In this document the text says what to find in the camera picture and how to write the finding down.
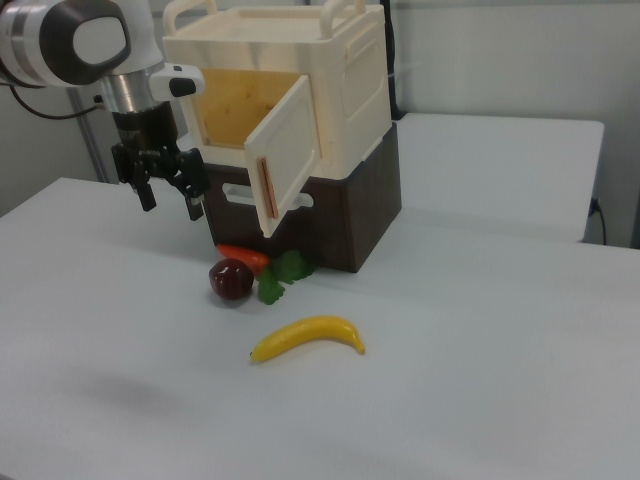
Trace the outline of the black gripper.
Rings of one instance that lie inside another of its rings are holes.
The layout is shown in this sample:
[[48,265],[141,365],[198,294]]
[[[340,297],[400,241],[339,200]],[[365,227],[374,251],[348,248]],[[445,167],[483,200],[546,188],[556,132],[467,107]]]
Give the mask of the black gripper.
[[[178,152],[178,130],[171,104],[161,102],[140,112],[113,113],[112,118],[120,138],[111,148],[118,180],[131,186],[142,209],[148,212],[156,207],[150,176],[169,178],[169,183],[182,194],[190,220],[200,219],[207,191],[204,161],[197,148]],[[144,165],[140,152],[144,152],[144,160],[151,160],[150,165]]]

